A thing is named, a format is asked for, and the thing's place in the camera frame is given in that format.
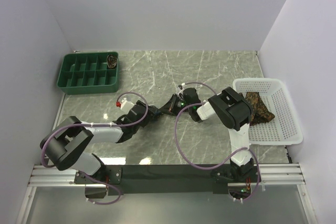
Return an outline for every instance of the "green tray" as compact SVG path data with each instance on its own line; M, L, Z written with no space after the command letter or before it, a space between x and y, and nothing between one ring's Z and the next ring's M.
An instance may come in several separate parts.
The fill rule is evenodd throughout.
M117 52L94 52L65 55L57 86L65 94L113 93L119 88L119 58L114 69L107 68L107 55Z

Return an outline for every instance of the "marble table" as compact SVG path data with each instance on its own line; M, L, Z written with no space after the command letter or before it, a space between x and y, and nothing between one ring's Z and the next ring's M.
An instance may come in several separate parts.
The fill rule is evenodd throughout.
M119 91L109 94L66 95L58 123L75 115L86 122L107 123L123 113L115 106L117 96L135 91L149 105L160 108L177 91L177 85L201 81L217 92L233 80L244 77L263 77L254 51L119 51ZM196 86L199 98L212 93L207 87ZM135 103L138 99L130 95ZM178 153L173 137L175 117L164 115L157 122L140 128L131 139L121 144L90 144L86 152L95 153L108 164L186 164ZM230 154L226 127L217 117L200 124L184 114L177 135L187 157L197 164L216 164ZM288 163L284 146L253 145L261 163Z

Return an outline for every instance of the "brown cloth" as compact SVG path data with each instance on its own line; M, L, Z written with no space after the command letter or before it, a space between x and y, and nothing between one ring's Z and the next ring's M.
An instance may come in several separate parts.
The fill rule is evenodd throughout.
M247 92L245 99L251 104L253 109L250 122L251 126L259 123L268 123L275 118L275 115L268 111L259 92Z

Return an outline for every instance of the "gray marble countertop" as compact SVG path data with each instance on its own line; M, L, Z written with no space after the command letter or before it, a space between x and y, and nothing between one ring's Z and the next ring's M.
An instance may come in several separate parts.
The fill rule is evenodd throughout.
M120 51L119 91L109 94L66 95L59 121L75 115L86 122L108 123L123 113L116 98L125 91L142 94L149 105L160 108L176 93L177 85L201 81L217 92L232 87L234 79L263 77L254 51ZM196 86L201 100L212 96L206 87ZM138 98L129 96L133 102ZM109 164L186 164L173 137L175 117L164 115L157 122L140 128L121 144L97 143L86 152L95 153ZM230 154L226 127L217 117L201 124L182 115L177 131L187 157L197 164L217 164ZM284 146L253 145L261 163L288 163Z

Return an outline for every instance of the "white basket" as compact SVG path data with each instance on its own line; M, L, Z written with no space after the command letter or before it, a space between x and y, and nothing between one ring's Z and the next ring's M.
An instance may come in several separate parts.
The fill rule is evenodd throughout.
M269 123L249 128L250 143L259 145L291 145L303 140L297 114L284 83L269 78L242 78L233 82L238 93L259 92L267 109L275 115Z

